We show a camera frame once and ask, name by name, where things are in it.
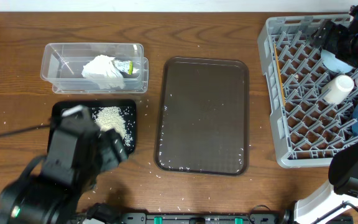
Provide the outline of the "light blue small bowl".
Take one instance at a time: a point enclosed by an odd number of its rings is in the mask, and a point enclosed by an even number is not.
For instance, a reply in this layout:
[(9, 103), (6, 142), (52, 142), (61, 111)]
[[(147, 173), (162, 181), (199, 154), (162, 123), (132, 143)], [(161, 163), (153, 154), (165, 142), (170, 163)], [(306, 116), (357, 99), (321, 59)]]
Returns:
[(348, 73), (353, 67), (337, 59), (335, 55), (327, 50), (321, 51), (323, 65), (334, 73)]

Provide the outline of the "pile of white rice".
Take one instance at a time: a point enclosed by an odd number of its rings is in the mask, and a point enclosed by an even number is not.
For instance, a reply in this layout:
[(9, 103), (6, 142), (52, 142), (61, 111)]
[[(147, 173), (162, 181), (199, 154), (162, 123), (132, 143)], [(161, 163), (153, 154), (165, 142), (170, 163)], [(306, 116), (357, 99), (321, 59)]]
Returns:
[(135, 147), (135, 108), (131, 106), (110, 106), (92, 109), (92, 117), (102, 131), (115, 129), (126, 147)]

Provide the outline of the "white cup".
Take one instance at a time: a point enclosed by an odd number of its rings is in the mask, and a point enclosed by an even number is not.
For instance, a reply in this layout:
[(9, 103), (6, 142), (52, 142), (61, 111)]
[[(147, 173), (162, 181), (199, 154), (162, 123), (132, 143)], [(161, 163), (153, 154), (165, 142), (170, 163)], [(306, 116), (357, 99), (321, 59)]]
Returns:
[(338, 75), (325, 86), (321, 92), (323, 100), (329, 104), (338, 105), (342, 103), (354, 88), (354, 81), (347, 75)]

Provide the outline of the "wooden chopstick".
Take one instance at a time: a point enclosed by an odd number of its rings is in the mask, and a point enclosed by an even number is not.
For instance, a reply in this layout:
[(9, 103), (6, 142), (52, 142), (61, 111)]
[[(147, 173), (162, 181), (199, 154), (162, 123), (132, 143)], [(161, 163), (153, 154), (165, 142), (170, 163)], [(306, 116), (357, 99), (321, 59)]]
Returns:
[(283, 88), (283, 82), (282, 82), (282, 76), (281, 76), (281, 70), (280, 70), (280, 65), (279, 65), (279, 60), (278, 60), (276, 44), (273, 44), (273, 47), (274, 47), (274, 56), (275, 56), (275, 62), (276, 62), (276, 67), (277, 67), (277, 72), (278, 72), (278, 80), (279, 80), (279, 85), (280, 85), (282, 101), (283, 101), (283, 105), (285, 106), (285, 104), (286, 104), (285, 93), (284, 93), (284, 88)]

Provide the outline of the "white tissue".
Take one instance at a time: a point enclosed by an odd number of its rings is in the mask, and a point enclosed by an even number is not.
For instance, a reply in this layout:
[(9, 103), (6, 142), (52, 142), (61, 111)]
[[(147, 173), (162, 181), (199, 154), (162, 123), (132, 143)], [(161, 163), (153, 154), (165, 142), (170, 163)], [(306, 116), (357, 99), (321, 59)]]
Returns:
[(96, 56), (92, 61), (83, 66), (81, 75), (83, 78), (94, 81), (100, 89), (125, 87), (124, 77), (114, 65), (115, 57), (106, 55)]

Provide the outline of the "green yellow snack wrapper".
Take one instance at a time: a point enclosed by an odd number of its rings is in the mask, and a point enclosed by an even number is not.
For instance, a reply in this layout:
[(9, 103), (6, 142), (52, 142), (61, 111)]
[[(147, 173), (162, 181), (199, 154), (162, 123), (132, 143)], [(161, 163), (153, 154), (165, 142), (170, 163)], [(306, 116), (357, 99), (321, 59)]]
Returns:
[(113, 60), (113, 65), (121, 72), (128, 75), (132, 75), (133, 72), (133, 61), (130, 60)]

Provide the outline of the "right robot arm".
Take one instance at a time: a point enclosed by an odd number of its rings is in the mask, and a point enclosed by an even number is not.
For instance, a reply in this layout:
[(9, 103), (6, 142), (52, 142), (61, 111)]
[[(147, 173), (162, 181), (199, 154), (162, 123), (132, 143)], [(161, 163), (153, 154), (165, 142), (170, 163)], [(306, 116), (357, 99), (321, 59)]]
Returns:
[[(325, 21), (312, 35), (312, 44), (333, 54), (336, 59), (358, 68), (358, 5), (351, 6), (353, 20), (348, 27)], [(340, 75), (330, 81), (323, 91), (328, 103), (344, 101), (358, 81)], [(358, 121), (358, 104), (353, 112)], [(351, 223), (340, 215), (352, 208), (358, 213), (358, 130), (353, 131), (354, 142), (347, 142), (329, 165), (328, 180), (307, 198), (295, 202), (285, 210), (281, 223)]]

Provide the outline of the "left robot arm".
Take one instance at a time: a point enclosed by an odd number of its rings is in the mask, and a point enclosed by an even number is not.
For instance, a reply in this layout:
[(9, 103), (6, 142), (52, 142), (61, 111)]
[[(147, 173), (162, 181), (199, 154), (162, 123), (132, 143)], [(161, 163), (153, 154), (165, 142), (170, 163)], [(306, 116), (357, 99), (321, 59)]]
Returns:
[(48, 153), (33, 158), (0, 194), (0, 223), (66, 223), (99, 174), (131, 153), (114, 129), (103, 131), (89, 109), (67, 109), (54, 124)]

